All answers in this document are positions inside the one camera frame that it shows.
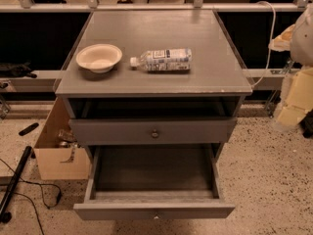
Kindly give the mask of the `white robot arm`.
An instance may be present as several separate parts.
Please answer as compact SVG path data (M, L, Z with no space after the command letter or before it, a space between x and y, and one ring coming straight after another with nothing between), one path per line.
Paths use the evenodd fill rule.
M313 5L309 4L296 23L270 41L274 51L289 51L301 70L282 83L281 103L274 119L281 128L296 127L313 110Z

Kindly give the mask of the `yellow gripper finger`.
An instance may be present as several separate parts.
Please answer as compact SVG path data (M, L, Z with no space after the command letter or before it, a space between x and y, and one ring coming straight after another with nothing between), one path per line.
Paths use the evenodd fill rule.
M294 127L313 110L313 68L287 75L282 84L281 102L275 110L276 122Z

